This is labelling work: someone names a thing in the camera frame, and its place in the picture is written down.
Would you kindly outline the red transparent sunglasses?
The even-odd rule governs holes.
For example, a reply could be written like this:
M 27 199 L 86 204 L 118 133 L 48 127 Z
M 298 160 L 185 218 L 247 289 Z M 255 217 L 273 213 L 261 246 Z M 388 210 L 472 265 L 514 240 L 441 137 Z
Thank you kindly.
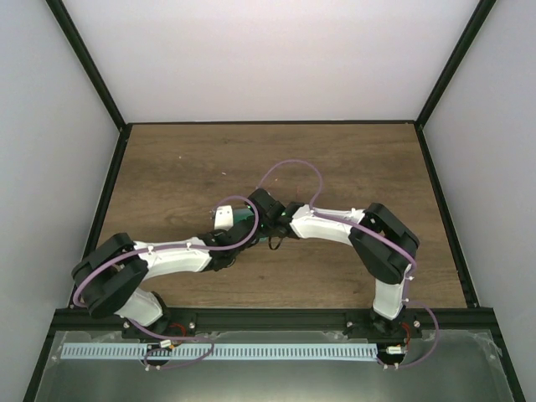
M 276 198 L 298 199 L 301 193 L 301 187 L 298 183 L 276 178 L 270 185 L 270 193 Z

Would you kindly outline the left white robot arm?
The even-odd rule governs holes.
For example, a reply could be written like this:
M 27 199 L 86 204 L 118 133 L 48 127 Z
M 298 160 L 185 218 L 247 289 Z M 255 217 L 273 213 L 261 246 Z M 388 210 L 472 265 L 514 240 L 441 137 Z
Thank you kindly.
M 230 229 L 215 229 L 177 243 L 135 242 L 126 233 L 112 235 L 90 252 L 71 275 L 73 303 L 93 318 L 122 316 L 136 322 L 152 338 L 171 328 L 171 313 L 154 291 L 141 284 L 172 273 L 219 271 L 257 239 L 259 220 L 253 216 Z

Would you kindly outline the teal glasses case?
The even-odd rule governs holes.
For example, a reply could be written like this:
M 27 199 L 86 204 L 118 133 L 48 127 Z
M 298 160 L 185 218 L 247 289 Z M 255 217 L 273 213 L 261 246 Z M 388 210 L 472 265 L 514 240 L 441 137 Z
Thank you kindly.
M 253 225 L 255 223 L 255 214 L 249 208 L 234 209 L 233 210 L 233 226 L 239 227 L 240 240 L 250 235 Z M 268 236 L 264 232 L 264 222 L 262 218 L 259 218 L 259 222 L 256 227 L 255 235 L 250 238 L 252 243 L 266 242 Z

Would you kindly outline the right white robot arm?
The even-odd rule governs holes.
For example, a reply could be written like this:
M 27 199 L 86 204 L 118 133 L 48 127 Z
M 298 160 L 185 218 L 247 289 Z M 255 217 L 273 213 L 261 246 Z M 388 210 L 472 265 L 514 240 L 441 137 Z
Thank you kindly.
M 265 238 L 328 240 L 352 247 L 375 280 L 373 330 L 389 338 L 402 327 L 407 282 L 416 268 L 417 236 L 378 203 L 366 209 L 316 209 L 304 203 L 284 205 L 263 188 L 248 200 L 258 211 Z

